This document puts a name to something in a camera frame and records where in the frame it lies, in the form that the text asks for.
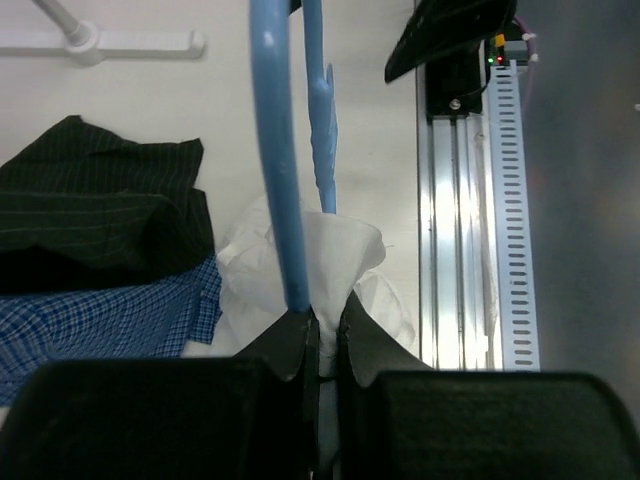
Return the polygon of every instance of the folded clothing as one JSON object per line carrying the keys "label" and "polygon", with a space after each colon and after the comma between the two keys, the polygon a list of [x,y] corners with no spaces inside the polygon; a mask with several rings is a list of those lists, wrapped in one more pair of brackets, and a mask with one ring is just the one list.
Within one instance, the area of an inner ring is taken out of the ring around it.
{"label": "folded clothing", "polygon": [[211,255],[152,285],[0,297],[0,406],[47,362],[179,357],[187,340],[211,343],[220,286]]}
{"label": "folded clothing", "polygon": [[[306,209],[302,222],[311,306],[320,324],[320,375],[337,373],[336,332],[352,291],[378,325],[411,348],[416,337],[411,318],[391,283],[376,270],[386,256],[380,230],[352,218]],[[287,311],[265,197],[242,213],[220,246],[223,313],[210,354],[231,356]]]}
{"label": "folded clothing", "polygon": [[141,145],[70,116],[0,168],[0,293],[147,284],[213,252],[199,140]]}

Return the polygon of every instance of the dark green pinstripe fabric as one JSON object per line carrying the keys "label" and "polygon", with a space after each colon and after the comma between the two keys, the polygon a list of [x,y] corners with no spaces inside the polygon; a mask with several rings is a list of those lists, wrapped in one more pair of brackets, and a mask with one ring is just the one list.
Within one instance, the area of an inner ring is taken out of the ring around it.
{"label": "dark green pinstripe fabric", "polygon": [[199,140],[141,145],[67,117],[0,168],[0,293],[147,283],[213,251]]}

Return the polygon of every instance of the wire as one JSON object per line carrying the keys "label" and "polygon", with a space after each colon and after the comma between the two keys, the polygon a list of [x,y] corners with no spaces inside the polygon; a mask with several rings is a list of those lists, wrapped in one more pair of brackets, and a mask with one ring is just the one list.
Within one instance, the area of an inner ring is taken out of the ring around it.
{"label": "wire", "polygon": [[463,93],[462,95],[458,95],[456,98],[460,99],[460,98],[467,98],[472,95],[478,95],[478,96],[482,95],[484,91],[487,89],[487,87],[489,86],[489,82],[491,81],[491,67],[485,68],[485,77],[486,79],[483,86],[481,86],[480,88],[476,88],[475,90],[469,93]]}
{"label": "wire", "polygon": [[535,77],[535,64],[538,62],[538,45],[536,43],[536,34],[531,31],[527,23],[518,15],[514,16],[513,21],[520,27],[523,35],[522,39],[527,44],[527,55],[529,57],[527,89],[525,90],[524,100],[522,101],[522,114],[524,115],[531,103],[531,95],[533,92],[533,80]]}

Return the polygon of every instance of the blue plastic rod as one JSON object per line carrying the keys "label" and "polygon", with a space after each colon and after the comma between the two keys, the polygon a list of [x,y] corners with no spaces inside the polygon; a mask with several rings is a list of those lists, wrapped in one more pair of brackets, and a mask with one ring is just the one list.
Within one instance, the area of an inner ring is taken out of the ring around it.
{"label": "blue plastic rod", "polygon": [[305,312],[311,303],[293,143],[289,0],[251,0],[249,16],[258,144],[285,300],[289,310]]}
{"label": "blue plastic rod", "polygon": [[302,0],[302,15],[316,186],[320,193],[322,211],[336,213],[335,167],[338,123],[332,66],[328,66],[326,78],[324,72],[322,0]]}

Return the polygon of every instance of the white table surface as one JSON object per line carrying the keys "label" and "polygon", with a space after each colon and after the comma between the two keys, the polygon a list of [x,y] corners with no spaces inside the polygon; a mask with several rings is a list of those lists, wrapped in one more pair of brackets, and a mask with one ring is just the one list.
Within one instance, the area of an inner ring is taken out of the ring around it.
{"label": "white table surface", "polygon": [[[263,194],[251,92],[248,1],[63,0],[110,30],[184,31],[208,38],[201,62],[0,58],[0,163],[69,114],[139,142],[199,137],[197,187],[214,234]],[[416,113],[413,75],[387,86],[384,64],[412,0],[324,0],[325,58],[335,68],[339,213],[377,226],[388,247],[383,272],[418,315]],[[52,30],[26,0],[0,2],[0,28]],[[291,19],[292,85],[301,188],[317,204],[309,145],[302,18]]]}

